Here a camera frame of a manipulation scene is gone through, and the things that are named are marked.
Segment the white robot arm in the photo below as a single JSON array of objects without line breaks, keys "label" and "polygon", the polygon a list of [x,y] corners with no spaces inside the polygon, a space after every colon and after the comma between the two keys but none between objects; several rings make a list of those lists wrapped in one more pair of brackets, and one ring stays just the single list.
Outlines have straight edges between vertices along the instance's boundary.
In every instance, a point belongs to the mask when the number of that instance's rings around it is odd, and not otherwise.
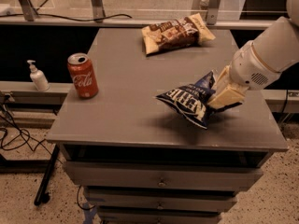
[{"label": "white robot arm", "polygon": [[244,101],[248,90],[262,90],[299,62],[299,0],[287,0],[289,18],[280,17],[247,42],[218,75],[207,106],[219,110]]}]

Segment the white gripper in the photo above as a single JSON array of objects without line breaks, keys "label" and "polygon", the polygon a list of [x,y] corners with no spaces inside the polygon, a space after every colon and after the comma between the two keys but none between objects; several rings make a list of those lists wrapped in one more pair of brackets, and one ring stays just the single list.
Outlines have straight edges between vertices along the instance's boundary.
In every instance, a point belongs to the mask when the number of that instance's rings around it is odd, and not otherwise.
[{"label": "white gripper", "polygon": [[242,103],[248,89],[262,90],[280,76],[280,72],[270,68],[262,60],[253,42],[249,41],[235,53],[230,65],[226,65],[217,76],[213,85],[216,93],[209,98],[207,105],[220,109]]}]

